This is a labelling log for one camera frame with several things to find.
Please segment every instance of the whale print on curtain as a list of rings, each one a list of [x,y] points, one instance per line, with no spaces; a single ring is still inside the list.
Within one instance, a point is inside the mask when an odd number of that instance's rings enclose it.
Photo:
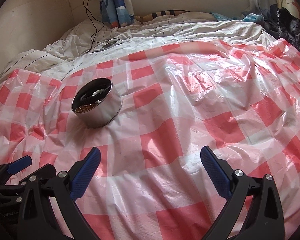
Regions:
[[[102,21],[111,28],[124,27],[134,22],[131,0],[100,0]]]

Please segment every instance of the bed sheet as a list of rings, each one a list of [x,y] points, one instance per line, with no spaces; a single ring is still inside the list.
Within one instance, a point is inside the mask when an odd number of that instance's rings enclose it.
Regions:
[[[94,21],[101,29],[102,24]],[[14,69],[27,69],[63,80],[67,75],[85,67],[159,46],[196,40],[220,39],[229,44],[262,44],[267,47],[275,39],[264,32],[260,25],[240,21],[215,22],[212,14],[187,12],[179,16],[161,16],[141,25],[123,28],[103,28],[95,41],[119,38],[119,45],[106,51],[87,54],[90,37],[95,32],[90,20],[85,20],[66,32],[60,40],[45,49],[29,50],[11,60],[0,75],[0,87]],[[101,46],[95,44],[95,50]]]
[[[111,78],[123,105],[110,124],[87,129],[71,102],[97,77]],[[10,183],[46,163],[68,170],[99,147],[101,164],[76,203],[101,239],[201,239],[225,204],[201,164],[205,145],[234,169],[273,175],[288,238],[300,224],[293,46],[182,42],[93,64],[63,81],[17,69],[0,89],[0,164],[33,159]]]

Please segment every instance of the blue textured pad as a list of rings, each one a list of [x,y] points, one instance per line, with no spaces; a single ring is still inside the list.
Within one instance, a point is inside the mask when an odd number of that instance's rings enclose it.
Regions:
[[[81,198],[86,191],[96,169],[101,162],[101,152],[98,148],[94,148],[89,152],[90,156],[82,165],[77,175],[71,181],[70,197],[75,201]]]
[[[15,175],[18,172],[25,169],[26,167],[29,167],[31,164],[32,164],[32,159],[30,156],[27,155],[11,163],[9,165],[7,172],[9,174]]]
[[[201,149],[200,158],[219,196],[226,198],[226,200],[231,198],[231,181],[220,164],[212,156],[207,146]]]

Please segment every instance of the metal bolt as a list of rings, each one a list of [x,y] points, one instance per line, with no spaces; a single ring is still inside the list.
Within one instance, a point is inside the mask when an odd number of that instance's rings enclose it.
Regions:
[[[267,175],[266,175],[266,179],[267,179],[267,180],[272,180],[272,179],[273,179],[273,177],[272,177],[272,175],[270,175],[270,174],[267,174]]]
[[[66,171],[60,171],[59,174],[58,174],[58,177],[60,177],[60,178],[64,178],[65,176],[67,176]]]
[[[34,176],[34,175],[32,175],[30,178],[29,178],[29,181],[35,181],[37,179],[37,177],[36,176]]]
[[[236,171],[234,172],[234,174],[237,175],[238,177],[242,177],[242,176],[243,176],[243,171],[241,171],[241,170],[236,170]]]

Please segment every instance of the red and white plastic tablecloth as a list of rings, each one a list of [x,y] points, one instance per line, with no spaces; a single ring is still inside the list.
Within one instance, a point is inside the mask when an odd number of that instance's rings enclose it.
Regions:
[[[88,129],[71,103],[98,77],[112,80],[123,105],[110,124]],[[101,150],[76,202],[101,239],[201,239],[225,204],[200,162],[205,145],[233,169],[273,175],[289,237],[300,224],[300,53],[293,46],[184,42],[93,65],[63,82],[15,70],[0,89],[0,164],[33,160],[11,184],[46,163],[67,171],[92,147]]]

